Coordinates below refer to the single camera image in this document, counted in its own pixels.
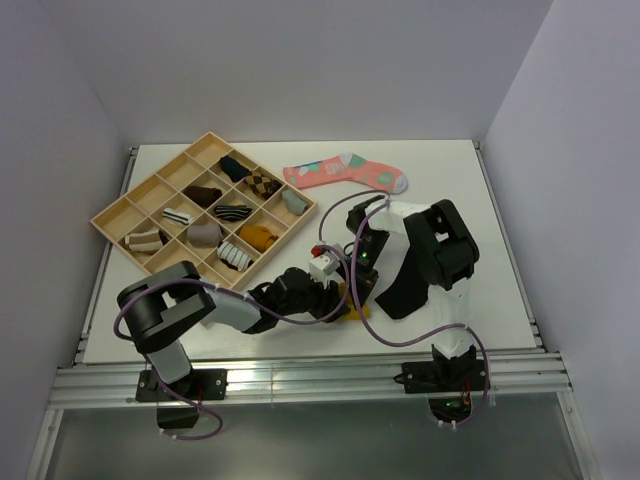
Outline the mustard yellow sock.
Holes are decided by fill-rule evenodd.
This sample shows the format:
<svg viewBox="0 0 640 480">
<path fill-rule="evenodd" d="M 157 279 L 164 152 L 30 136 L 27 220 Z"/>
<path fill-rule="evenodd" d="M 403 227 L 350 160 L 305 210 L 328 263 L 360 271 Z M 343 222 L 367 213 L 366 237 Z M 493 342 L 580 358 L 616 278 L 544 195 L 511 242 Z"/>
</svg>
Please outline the mustard yellow sock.
<svg viewBox="0 0 640 480">
<path fill-rule="evenodd" d="M 362 305 L 361 310 L 366 319 L 369 319 L 371 317 L 371 311 L 367 305 Z M 343 306 L 341 307 L 340 312 L 338 313 L 338 320 L 339 321 L 351 321 L 351 320 L 359 321 L 360 320 L 360 314 L 358 313 L 358 310 L 355 307 L 351 294 L 347 295 L 347 298 Z"/>
</svg>

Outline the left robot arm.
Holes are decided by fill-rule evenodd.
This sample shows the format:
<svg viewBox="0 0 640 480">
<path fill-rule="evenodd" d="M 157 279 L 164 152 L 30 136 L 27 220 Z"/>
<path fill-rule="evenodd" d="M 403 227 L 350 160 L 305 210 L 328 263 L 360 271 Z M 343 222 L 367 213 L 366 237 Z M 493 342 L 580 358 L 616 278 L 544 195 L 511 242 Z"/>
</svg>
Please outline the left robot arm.
<svg viewBox="0 0 640 480">
<path fill-rule="evenodd" d="M 297 267 L 271 282 L 240 293 L 206 282 L 190 261 L 180 261 L 123 289 L 114 333 L 131 341 L 159 377 L 159 388 L 183 399 L 195 386 L 192 364 L 180 338 L 196 324 L 229 326 L 256 335 L 296 314 L 316 323 L 333 322 L 348 312 L 346 292 Z"/>
</svg>

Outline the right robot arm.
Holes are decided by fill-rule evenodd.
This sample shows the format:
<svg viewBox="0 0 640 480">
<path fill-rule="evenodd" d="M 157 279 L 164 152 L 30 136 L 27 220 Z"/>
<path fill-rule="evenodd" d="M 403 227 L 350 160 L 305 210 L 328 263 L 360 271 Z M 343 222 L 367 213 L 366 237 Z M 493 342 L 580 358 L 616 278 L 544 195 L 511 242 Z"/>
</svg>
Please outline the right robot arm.
<svg viewBox="0 0 640 480">
<path fill-rule="evenodd" d="M 474 360 L 481 341 L 467 325 L 470 279 L 479 248 L 453 202 L 419 205 L 379 195 L 349 210 L 346 226 L 354 234 L 348 267 L 351 296 L 366 331 L 394 348 L 430 340 L 438 359 L 432 368 L 435 383 L 446 390 L 457 388 L 468 374 L 462 359 Z M 392 233 L 405 237 L 409 247 L 392 285 L 376 298 L 377 305 L 398 320 L 422 308 L 431 287 L 443 294 L 438 326 L 405 341 L 379 335 L 362 311 L 378 278 L 375 263 Z"/>
</svg>

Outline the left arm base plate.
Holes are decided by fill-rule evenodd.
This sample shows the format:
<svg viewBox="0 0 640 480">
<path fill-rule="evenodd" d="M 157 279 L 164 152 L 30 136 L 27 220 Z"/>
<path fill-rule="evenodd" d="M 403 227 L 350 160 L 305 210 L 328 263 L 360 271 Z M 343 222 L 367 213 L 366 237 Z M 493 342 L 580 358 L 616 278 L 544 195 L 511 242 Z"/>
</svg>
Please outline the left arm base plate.
<svg viewBox="0 0 640 480">
<path fill-rule="evenodd" d="M 192 401 L 223 400 L 227 387 L 227 371 L 225 369 L 195 369 L 187 376 L 166 386 L 181 397 Z M 135 400 L 141 403 L 157 403 L 177 401 L 161 386 L 155 373 L 143 370 L 138 378 Z"/>
</svg>

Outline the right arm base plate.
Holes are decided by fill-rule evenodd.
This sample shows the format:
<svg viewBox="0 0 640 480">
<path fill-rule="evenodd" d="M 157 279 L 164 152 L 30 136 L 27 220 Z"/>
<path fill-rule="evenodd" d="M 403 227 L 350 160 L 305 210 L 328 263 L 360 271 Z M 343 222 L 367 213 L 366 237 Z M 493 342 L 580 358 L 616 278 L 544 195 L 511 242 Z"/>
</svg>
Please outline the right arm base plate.
<svg viewBox="0 0 640 480">
<path fill-rule="evenodd" d="M 405 362 L 401 365 L 401 372 L 393 377 L 406 394 L 482 393 L 487 379 L 482 360 L 460 358 Z"/>
</svg>

